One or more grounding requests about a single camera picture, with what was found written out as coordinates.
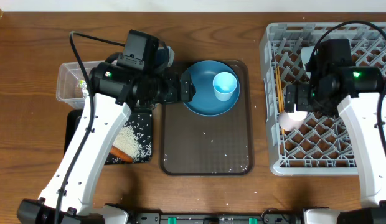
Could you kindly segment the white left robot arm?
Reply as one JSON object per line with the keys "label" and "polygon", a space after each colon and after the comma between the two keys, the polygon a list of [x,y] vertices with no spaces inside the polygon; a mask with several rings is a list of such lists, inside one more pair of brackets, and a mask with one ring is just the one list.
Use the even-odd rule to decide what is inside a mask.
{"label": "white left robot arm", "polygon": [[131,30],[122,52],[84,70],[87,98],[66,153],[36,200],[24,199],[21,223],[127,223],[117,204],[96,209],[93,196],[106,158],[135,109],[189,102],[195,87],[189,73],[171,74],[174,51],[165,42]]}

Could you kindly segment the light blue cup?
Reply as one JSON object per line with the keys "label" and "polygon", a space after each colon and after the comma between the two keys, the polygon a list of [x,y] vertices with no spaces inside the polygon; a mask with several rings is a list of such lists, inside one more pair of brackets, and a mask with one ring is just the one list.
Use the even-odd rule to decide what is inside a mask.
{"label": "light blue cup", "polygon": [[232,73],[221,72],[216,74],[212,82],[215,97],[220,101],[228,101],[236,90],[237,84],[237,78]]}

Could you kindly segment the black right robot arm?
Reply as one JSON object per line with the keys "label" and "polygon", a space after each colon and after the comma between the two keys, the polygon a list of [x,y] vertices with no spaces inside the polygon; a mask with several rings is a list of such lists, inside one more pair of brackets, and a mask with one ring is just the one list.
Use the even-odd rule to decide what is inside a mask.
{"label": "black right robot arm", "polygon": [[310,111],[339,116],[347,129],[360,183],[361,208],[309,208],[303,223],[386,223],[386,85],[377,67],[357,67],[348,39],[314,48],[308,84],[288,85],[278,117],[286,131],[298,129]]}

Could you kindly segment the dark blue plate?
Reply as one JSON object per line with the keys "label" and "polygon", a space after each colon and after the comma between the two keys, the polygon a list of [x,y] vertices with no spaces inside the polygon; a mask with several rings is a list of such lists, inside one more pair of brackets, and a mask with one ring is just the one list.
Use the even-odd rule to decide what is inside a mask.
{"label": "dark blue plate", "polygon": [[[213,60],[205,60],[191,65],[187,71],[191,74],[196,94],[185,106],[202,116],[218,116],[230,110],[240,96],[240,82],[236,73],[226,64]],[[236,76],[238,84],[228,101],[220,101],[215,97],[212,85],[216,74],[229,72]]]}

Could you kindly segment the orange carrot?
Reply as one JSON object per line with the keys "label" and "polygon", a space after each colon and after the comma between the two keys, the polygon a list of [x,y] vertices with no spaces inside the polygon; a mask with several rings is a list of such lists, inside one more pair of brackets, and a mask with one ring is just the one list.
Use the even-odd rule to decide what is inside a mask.
{"label": "orange carrot", "polygon": [[112,146],[110,149],[110,154],[120,158],[121,160],[127,163],[133,163],[133,158],[125,154],[123,151],[119,150],[117,147]]}

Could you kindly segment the foil snack wrapper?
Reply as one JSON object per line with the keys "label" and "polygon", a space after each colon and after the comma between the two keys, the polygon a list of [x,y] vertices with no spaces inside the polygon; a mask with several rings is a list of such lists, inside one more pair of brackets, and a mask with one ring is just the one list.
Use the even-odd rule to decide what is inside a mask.
{"label": "foil snack wrapper", "polygon": [[79,80],[78,87],[81,89],[83,98],[86,98],[89,96],[89,92],[87,90],[87,83],[85,80]]}

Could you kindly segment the pink cup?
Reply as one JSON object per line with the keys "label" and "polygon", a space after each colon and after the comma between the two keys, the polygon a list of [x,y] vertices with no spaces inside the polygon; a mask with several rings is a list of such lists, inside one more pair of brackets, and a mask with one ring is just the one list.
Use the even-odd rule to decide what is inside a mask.
{"label": "pink cup", "polygon": [[285,131],[299,129],[303,125],[307,115],[308,112],[306,111],[294,111],[292,113],[283,111],[278,116],[280,128]]}

